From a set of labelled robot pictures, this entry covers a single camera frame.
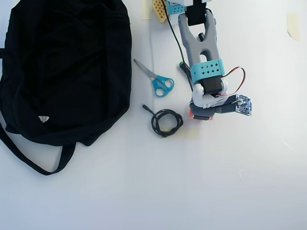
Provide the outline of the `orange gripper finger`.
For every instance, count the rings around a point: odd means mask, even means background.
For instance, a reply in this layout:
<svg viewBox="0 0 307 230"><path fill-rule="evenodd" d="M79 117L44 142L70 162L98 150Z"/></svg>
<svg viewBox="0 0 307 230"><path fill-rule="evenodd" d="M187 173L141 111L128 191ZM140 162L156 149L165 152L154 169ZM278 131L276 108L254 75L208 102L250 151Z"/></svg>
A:
<svg viewBox="0 0 307 230"><path fill-rule="evenodd" d="M200 121L210 121L213 120L213 115L209 116L204 114L202 111L193 112L192 109L189 109L189 118Z"/></svg>

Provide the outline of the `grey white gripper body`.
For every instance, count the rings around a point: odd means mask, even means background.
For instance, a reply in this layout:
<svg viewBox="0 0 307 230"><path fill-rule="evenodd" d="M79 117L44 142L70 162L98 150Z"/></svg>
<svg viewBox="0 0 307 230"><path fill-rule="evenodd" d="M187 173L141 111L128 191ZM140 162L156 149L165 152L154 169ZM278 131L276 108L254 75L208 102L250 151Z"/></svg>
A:
<svg viewBox="0 0 307 230"><path fill-rule="evenodd" d="M199 93L193 92L189 108L193 112L202 111L209 116L235 112L236 94L229 97L214 97L212 95L200 95Z"/></svg>

